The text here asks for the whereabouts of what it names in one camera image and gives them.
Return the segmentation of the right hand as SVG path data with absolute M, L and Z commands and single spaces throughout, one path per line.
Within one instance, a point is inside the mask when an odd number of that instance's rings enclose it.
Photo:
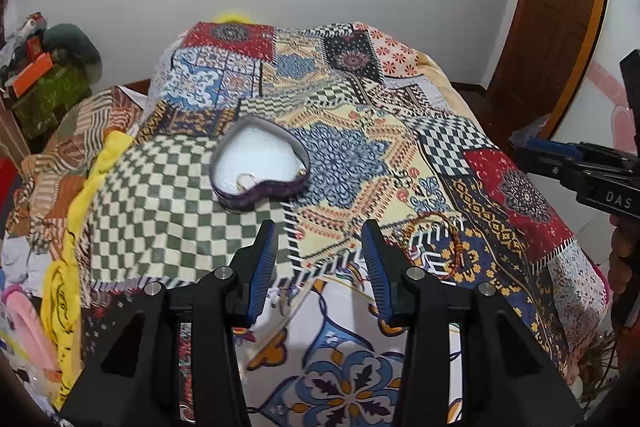
M 628 259 L 639 244 L 639 222 L 611 215 L 610 223 L 614 231 L 608 257 L 608 283 L 616 295 L 623 295 L 634 276 Z

